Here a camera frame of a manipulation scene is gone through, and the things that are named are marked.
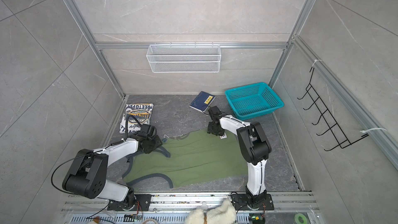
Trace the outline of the white tank top navy trim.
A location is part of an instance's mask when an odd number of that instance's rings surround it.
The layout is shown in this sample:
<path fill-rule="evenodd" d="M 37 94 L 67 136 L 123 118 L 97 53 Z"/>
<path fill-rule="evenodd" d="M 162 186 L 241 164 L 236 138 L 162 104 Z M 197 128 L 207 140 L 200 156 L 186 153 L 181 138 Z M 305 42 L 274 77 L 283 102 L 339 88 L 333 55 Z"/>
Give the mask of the white tank top navy trim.
<path fill-rule="evenodd" d="M 129 133 L 139 131 L 141 125 L 150 124 L 152 110 L 152 103 L 127 104 L 120 122 L 119 133 L 125 134 L 126 129 Z"/>

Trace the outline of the green tank top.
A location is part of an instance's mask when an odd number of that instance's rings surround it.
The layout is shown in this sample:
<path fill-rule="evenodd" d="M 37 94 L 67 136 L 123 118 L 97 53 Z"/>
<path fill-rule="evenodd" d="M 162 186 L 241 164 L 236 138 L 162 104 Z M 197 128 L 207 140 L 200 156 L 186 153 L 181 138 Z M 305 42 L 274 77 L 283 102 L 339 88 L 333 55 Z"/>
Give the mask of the green tank top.
<path fill-rule="evenodd" d="M 164 139 L 157 150 L 137 152 L 128 159 L 129 168 L 122 176 L 128 186 L 161 177 L 171 188 L 177 188 L 248 172 L 236 136 L 229 131 L 223 139 L 205 129 Z"/>

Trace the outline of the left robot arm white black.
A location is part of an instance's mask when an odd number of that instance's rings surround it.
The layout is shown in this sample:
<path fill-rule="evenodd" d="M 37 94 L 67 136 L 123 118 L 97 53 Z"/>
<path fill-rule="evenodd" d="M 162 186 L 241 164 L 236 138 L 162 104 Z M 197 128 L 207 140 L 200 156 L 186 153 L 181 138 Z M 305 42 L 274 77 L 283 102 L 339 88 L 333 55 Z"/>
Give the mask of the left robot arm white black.
<path fill-rule="evenodd" d="M 108 210 L 141 210 L 145 201 L 135 196 L 133 188 L 107 179 L 108 167 L 113 163 L 135 153 L 149 154 L 162 146 L 156 127 L 141 124 L 131 115 L 125 118 L 126 124 L 131 117 L 139 125 L 138 131 L 130 134 L 125 130 L 123 139 L 103 148 L 80 150 L 74 158 L 64 162 L 72 164 L 63 179 L 62 188 L 55 185 L 54 174 L 51 175 L 52 186 L 65 194 L 108 200 Z"/>

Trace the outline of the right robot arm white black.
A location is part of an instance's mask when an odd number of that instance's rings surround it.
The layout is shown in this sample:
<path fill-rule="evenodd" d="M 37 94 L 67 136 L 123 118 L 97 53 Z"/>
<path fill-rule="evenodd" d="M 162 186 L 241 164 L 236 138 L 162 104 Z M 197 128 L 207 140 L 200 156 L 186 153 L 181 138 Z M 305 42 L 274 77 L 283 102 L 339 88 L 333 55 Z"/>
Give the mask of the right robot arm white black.
<path fill-rule="evenodd" d="M 207 132 L 216 136 L 223 136 L 226 131 L 233 133 L 248 165 L 246 193 L 230 194 L 235 209 L 237 211 L 273 210 L 274 203 L 265 186 L 265 167 L 272 148 L 261 124 L 239 120 L 222 112 L 216 106 L 208 108 L 207 115 L 211 118 Z"/>

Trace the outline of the navy blue book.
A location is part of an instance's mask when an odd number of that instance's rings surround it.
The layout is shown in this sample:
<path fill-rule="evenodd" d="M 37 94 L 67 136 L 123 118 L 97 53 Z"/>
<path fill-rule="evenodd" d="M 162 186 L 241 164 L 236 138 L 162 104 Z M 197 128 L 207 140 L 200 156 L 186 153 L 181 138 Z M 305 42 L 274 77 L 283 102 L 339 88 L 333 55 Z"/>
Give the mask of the navy blue book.
<path fill-rule="evenodd" d="M 201 91 L 189 106 L 199 112 L 205 112 L 214 101 L 214 99 L 214 95 Z"/>

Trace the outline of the teal plastic basket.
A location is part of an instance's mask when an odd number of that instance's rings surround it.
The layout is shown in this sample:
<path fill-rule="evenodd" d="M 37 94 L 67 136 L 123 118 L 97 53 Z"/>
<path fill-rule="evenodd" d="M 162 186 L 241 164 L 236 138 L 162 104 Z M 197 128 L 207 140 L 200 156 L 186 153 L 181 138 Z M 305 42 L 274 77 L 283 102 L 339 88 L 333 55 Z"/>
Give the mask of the teal plastic basket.
<path fill-rule="evenodd" d="M 240 120 L 271 114 L 284 107 L 284 102 L 266 83 L 229 89 L 225 96 L 234 115 Z"/>

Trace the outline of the white fluffy plush toy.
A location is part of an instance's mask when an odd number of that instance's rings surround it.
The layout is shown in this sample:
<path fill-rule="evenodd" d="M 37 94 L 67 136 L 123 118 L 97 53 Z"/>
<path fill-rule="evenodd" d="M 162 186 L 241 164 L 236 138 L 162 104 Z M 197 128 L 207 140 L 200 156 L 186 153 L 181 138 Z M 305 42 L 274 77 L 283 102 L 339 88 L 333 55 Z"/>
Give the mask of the white fluffy plush toy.
<path fill-rule="evenodd" d="M 185 224 L 235 224 L 236 210 L 231 201 L 224 200 L 223 203 L 217 207 L 204 212 L 203 209 L 195 209 L 191 211 L 185 219 Z"/>

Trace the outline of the green tape roll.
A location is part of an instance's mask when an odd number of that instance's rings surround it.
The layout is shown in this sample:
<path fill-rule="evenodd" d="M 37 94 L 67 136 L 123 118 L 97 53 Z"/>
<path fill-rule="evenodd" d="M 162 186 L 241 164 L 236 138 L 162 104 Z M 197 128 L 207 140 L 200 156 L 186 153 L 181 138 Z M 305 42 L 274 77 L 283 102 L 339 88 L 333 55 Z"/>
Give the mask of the green tape roll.
<path fill-rule="evenodd" d="M 294 220 L 296 224 L 308 224 L 306 216 L 302 213 L 295 214 Z"/>

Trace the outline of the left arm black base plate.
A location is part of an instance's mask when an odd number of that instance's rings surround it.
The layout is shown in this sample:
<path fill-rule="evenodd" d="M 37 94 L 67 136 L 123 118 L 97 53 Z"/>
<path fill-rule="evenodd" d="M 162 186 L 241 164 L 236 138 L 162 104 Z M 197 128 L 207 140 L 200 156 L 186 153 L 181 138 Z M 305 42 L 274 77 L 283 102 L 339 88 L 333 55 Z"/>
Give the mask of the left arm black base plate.
<path fill-rule="evenodd" d="M 143 194 L 136 195 L 130 194 L 126 196 L 126 198 L 121 201 L 111 200 L 109 206 L 107 207 L 108 211 L 148 211 L 152 195 Z"/>

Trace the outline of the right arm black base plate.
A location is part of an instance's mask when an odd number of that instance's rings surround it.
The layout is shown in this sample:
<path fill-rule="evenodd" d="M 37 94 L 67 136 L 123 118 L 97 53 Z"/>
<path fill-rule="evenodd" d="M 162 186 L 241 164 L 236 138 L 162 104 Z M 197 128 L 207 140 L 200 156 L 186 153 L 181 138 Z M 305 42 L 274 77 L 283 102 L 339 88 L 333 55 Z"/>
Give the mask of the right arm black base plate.
<path fill-rule="evenodd" d="M 230 194 L 233 206 L 237 211 L 273 211 L 275 209 L 270 194 L 252 196 L 250 194 Z"/>

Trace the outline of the aluminium mounting rail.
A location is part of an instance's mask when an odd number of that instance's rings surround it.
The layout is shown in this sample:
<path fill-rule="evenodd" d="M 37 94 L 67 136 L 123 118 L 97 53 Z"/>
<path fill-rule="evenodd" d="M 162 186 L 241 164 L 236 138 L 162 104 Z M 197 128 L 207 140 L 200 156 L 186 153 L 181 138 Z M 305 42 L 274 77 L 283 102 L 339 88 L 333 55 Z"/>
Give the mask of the aluminium mounting rail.
<path fill-rule="evenodd" d="M 86 224 L 97 216 L 101 224 L 182 224 L 188 214 L 202 208 L 207 211 L 231 199 L 230 192 L 152 192 L 148 211 L 108 211 L 105 200 L 84 200 L 68 196 L 61 206 L 57 224 Z M 308 224 L 324 224 L 318 204 L 310 192 L 272 192 L 273 211 L 237 211 L 238 224 L 296 224 L 302 213 Z"/>

